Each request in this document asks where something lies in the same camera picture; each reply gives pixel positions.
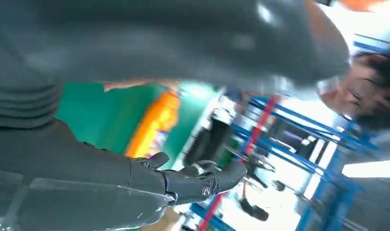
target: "green wall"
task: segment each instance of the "green wall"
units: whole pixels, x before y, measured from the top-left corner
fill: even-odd
[[[102,84],[69,84],[57,117],[70,126],[80,141],[122,154],[147,107],[164,90],[161,86],[143,85],[104,92]],[[172,166],[213,95],[213,90],[206,88],[202,97],[189,92],[181,98],[178,124],[164,145],[170,156],[164,168]]]

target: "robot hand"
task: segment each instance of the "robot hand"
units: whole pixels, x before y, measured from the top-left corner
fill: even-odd
[[[155,169],[168,161],[165,153],[157,153],[152,158],[137,158],[140,164]],[[246,175],[246,167],[240,162],[230,162],[221,172],[196,174],[192,166],[180,171],[166,170],[160,173],[165,178],[165,193],[174,199],[170,205],[182,205],[193,201],[204,201],[211,196],[236,186]]]

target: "black hair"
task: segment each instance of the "black hair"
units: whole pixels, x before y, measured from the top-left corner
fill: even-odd
[[[363,52],[355,55],[355,57],[372,54],[374,53]],[[382,61],[370,61],[367,65],[376,70],[382,87],[390,89],[390,53],[380,55],[385,56],[386,59]],[[378,107],[371,115],[358,116],[357,122],[367,129],[390,129],[390,109]]]

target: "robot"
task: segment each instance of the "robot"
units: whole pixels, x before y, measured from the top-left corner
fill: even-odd
[[[246,173],[158,171],[157,158],[78,142],[54,118],[65,83],[173,78],[298,95],[347,68],[341,34],[310,1],[0,0],[0,231],[150,225]]]

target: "transparent plastic cover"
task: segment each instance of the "transparent plastic cover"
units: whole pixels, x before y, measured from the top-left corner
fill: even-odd
[[[0,172],[0,230],[120,231],[157,222],[172,197]]]

